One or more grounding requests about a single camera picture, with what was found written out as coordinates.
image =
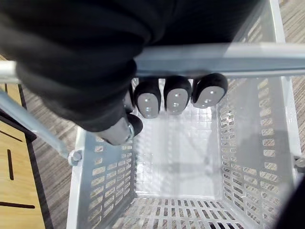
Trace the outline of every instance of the black object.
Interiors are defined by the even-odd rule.
[[[177,92],[174,98],[171,99],[172,103],[174,104],[169,104],[168,103],[168,94],[169,92],[174,92],[176,89],[181,89],[186,92],[186,94],[180,94]],[[163,90],[163,95],[164,95],[164,107],[165,110],[170,112],[173,115],[179,115],[182,113],[182,111],[186,108],[190,97],[192,95],[192,86],[190,82],[187,80],[187,78],[182,77],[182,76],[169,76],[166,79],[164,90]]]
[[[143,129],[141,119],[133,114],[127,114],[128,122],[133,126],[134,136],[137,136]]]
[[[145,46],[232,42],[258,2],[2,0],[0,49],[53,112],[99,132],[123,117]]]
[[[274,229],[300,229],[304,228],[304,206],[305,206],[305,177],[291,196],[286,207],[278,218]]]
[[[199,96],[203,90],[208,87],[220,87],[224,90],[224,94],[221,97],[218,97],[218,101],[215,102],[215,104],[217,104],[228,91],[228,81],[225,76],[219,73],[212,73],[202,78],[194,79],[192,94],[193,104],[198,102]]]
[[[161,107],[161,92],[156,78],[139,79],[134,90],[134,101],[144,118],[156,118]]]
[[[133,97],[133,89],[132,85],[130,84],[128,92],[123,100],[125,111],[129,114],[134,110],[134,97]]]

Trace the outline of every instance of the basket handle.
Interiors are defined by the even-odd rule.
[[[56,149],[63,158],[68,158],[69,152],[66,145],[56,138],[43,124],[35,119],[26,109],[13,101],[4,91],[0,89],[0,109],[29,129],[42,140]]]

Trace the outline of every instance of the wooden floor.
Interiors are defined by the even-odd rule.
[[[279,1],[287,42],[305,42],[305,1]],[[294,78],[293,83],[301,146],[302,151],[305,152],[305,77]],[[24,94],[28,110],[62,139],[69,149],[73,149],[76,136],[75,125],[50,113],[40,100],[26,89]],[[47,228],[52,222],[55,229],[64,229],[67,220],[71,167],[55,150],[40,139],[35,140],[33,148],[51,215],[51,219],[47,221]]]

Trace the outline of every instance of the black sleeve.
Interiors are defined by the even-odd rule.
[[[133,58],[172,10],[171,0],[2,0],[0,53],[54,113],[97,132],[123,116]]]

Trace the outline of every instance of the grid pattern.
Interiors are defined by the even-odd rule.
[[[113,229],[243,229],[222,202],[136,198]]]
[[[242,211],[259,228],[264,229],[271,228],[276,222],[283,203],[282,198],[284,198],[281,194],[286,183],[289,183],[286,180],[287,177],[291,175],[291,172],[284,172],[285,169],[289,169],[290,163],[289,152],[287,154],[285,149],[282,151],[287,155],[286,164],[282,164],[281,168],[277,164],[283,160],[277,155],[277,149],[283,146],[277,147],[282,136],[279,135],[277,139],[276,133],[279,133],[278,129],[282,127],[275,126],[274,120],[281,119],[279,113],[273,113],[276,110],[274,99],[279,99],[279,95],[271,94],[271,91],[277,88],[276,80],[279,82],[279,79],[272,79],[272,82],[270,79],[230,81],[229,91],[221,101],[219,111],[224,199],[233,204],[237,210]],[[254,107],[253,101],[257,101],[257,110],[253,109],[241,115],[240,113],[247,109],[244,106],[245,102],[241,102],[243,100],[241,97],[243,93],[251,91],[257,91],[257,98],[249,100]],[[243,122],[243,119],[249,119],[254,123],[239,126],[239,124],[247,123]],[[252,155],[248,152],[239,152],[244,149],[236,143],[243,144],[241,139],[244,140],[244,138],[238,135],[240,133],[243,135],[258,133],[257,137],[251,135],[252,137],[249,138],[249,141],[252,140],[254,144],[257,144],[255,149],[248,149]],[[245,160],[245,157],[241,156],[242,153],[249,155],[252,162]]]
[[[121,147],[120,159],[110,162],[103,157],[106,144],[96,137],[94,167],[92,170],[88,229],[98,228],[131,190],[132,141]]]

